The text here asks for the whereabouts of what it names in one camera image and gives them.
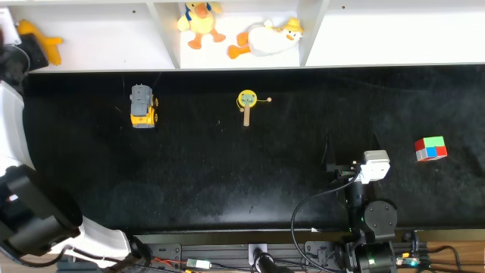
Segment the wooden handle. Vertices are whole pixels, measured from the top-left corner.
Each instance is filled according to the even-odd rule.
[[[244,105],[244,122],[242,123],[244,126],[248,127],[249,126],[249,115],[251,114],[251,106],[249,106],[249,103]]]

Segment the black table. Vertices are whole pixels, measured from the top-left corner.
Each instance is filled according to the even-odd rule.
[[[380,198],[399,228],[485,224],[484,66],[35,74],[24,127],[34,165],[83,214],[124,231],[287,229],[321,192],[324,139],[360,159],[375,134],[391,160]],[[131,86],[153,86],[161,126],[133,129]],[[260,99],[249,128],[235,100]],[[417,163],[443,136],[449,157]],[[310,202],[298,228],[347,230],[343,193]]]

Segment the yellow toy vehicle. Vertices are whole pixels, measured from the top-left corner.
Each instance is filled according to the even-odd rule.
[[[144,85],[131,87],[131,123],[135,128],[154,128],[158,123],[158,99],[152,88]]]

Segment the stuffed duck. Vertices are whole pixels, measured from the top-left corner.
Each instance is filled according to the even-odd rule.
[[[295,46],[302,34],[303,29],[296,18],[290,18],[282,28],[273,27],[273,22],[267,20],[264,24],[253,24],[247,32],[239,34],[239,47],[231,45],[227,54],[232,59],[249,52],[256,56],[275,55]]]
[[[214,2],[187,2],[185,3],[185,14],[179,19],[177,27],[180,31],[190,29],[196,34],[196,38],[189,42],[193,49],[202,47],[201,41],[205,34],[210,33],[214,37],[214,42],[222,42],[226,36],[216,31],[215,17],[211,11],[216,14],[222,12],[218,3]]]

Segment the colorful cube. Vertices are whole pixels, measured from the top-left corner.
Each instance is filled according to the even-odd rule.
[[[442,136],[425,137],[415,143],[416,157],[419,162],[437,160],[448,155]]]

